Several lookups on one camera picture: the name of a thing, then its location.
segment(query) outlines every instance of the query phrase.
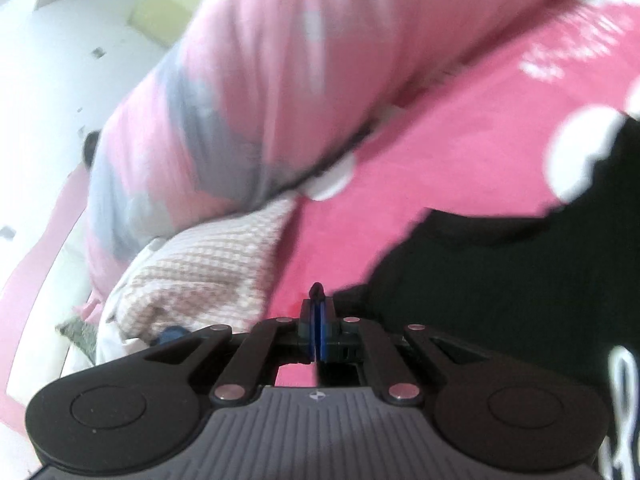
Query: ribbed surface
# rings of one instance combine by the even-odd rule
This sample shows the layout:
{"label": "ribbed surface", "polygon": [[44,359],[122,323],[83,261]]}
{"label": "ribbed surface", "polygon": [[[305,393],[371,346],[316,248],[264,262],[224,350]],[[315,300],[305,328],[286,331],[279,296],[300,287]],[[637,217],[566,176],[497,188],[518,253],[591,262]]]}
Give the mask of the ribbed surface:
{"label": "ribbed surface", "polygon": [[[468,459],[413,409],[368,388],[265,388],[251,406],[220,410],[165,464],[118,480],[597,480],[585,466],[548,476],[504,473]],[[79,480],[46,471],[35,480]]]}

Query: white floor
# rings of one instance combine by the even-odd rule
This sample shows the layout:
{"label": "white floor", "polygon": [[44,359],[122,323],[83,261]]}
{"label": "white floor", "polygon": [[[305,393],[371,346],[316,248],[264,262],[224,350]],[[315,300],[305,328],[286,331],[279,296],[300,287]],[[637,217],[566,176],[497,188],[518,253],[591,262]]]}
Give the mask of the white floor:
{"label": "white floor", "polygon": [[[0,289],[46,227],[84,132],[100,128],[164,53],[127,27],[133,2],[59,0],[33,14],[0,7],[0,227],[17,232],[0,238]],[[35,468],[28,441],[0,424],[2,479]]]}

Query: pink trim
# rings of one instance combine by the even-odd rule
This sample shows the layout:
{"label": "pink trim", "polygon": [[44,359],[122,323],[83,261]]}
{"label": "pink trim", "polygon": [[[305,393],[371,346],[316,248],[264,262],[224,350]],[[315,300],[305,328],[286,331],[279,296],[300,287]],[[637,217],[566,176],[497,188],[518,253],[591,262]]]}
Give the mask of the pink trim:
{"label": "pink trim", "polygon": [[0,422],[21,434],[26,434],[24,406],[6,394],[14,355],[40,288],[71,229],[86,208],[88,186],[88,173],[83,166],[78,166],[66,180],[42,237],[0,291],[3,338],[0,346]]}

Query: pink and gray fabric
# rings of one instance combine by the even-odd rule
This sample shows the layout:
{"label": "pink and gray fabric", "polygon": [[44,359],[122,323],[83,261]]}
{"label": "pink and gray fabric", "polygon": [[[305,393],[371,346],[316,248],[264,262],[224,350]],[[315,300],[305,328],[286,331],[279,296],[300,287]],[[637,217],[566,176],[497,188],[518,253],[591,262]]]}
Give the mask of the pink and gray fabric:
{"label": "pink and gray fabric", "polygon": [[541,1],[204,0],[102,131],[88,205],[98,297],[151,239],[260,207]]}

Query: beige checkered cloth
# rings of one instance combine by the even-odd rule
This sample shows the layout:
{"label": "beige checkered cloth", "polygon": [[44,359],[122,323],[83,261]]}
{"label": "beige checkered cloth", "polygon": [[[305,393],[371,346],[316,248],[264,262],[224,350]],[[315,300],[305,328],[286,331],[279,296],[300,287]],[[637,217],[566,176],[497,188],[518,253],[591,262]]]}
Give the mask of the beige checkered cloth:
{"label": "beige checkered cloth", "polygon": [[175,325],[249,330],[263,315],[276,247],[295,205],[295,195],[286,194],[260,211],[171,238],[122,290],[116,309],[122,335],[150,343]]}

